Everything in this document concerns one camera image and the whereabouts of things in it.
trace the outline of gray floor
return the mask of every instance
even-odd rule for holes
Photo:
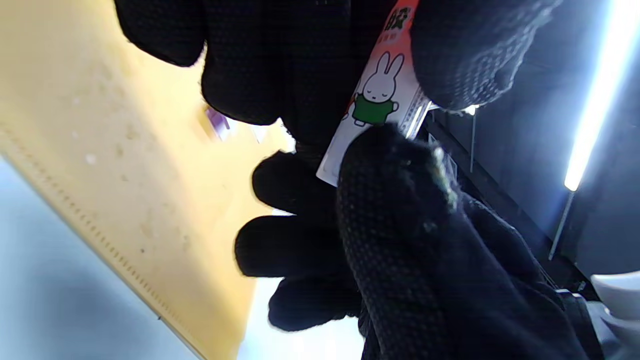
[[[196,359],[1,158],[0,359]]]

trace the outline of yellow plastic surface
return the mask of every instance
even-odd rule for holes
[[[250,174],[284,136],[217,140],[201,68],[127,43],[110,0],[0,8],[2,155],[202,357],[235,359],[253,282],[233,240],[270,212]]]

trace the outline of gloved hand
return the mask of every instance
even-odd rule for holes
[[[416,77],[442,108],[511,87],[537,28],[560,0],[421,0],[411,29]],[[206,44],[202,94],[250,124],[278,117],[323,152],[396,0],[115,0],[125,36],[178,66]]]
[[[585,359],[523,239],[458,189],[442,156],[372,128],[349,148],[337,198],[291,154],[256,169],[260,199],[303,214],[254,220],[237,239],[243,272],[287,277],[271,321],[304,329],[361,313],[364,359]]]

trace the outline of cartoon rabbit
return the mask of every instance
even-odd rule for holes
[[[376,72],[364,84],[362,93],[355,94],[345,119],[350,114],[357,126],[382,125],[389,114],[398,110],[399,105],[392,98],[396,92],[396,76],[404,63],[404,55],[396,56],[391,66],[390,59],[388,51],[380,56]]]

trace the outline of purple object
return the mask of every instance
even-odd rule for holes
[[[228,132],[231,130],[231,126],[227,120],[227,117],[217,112],[212,108],[208,108],[207,118],[209,118],[209,122],[211,126],[213,126],[213,130],[220,137],[221,140],[226,139]]]

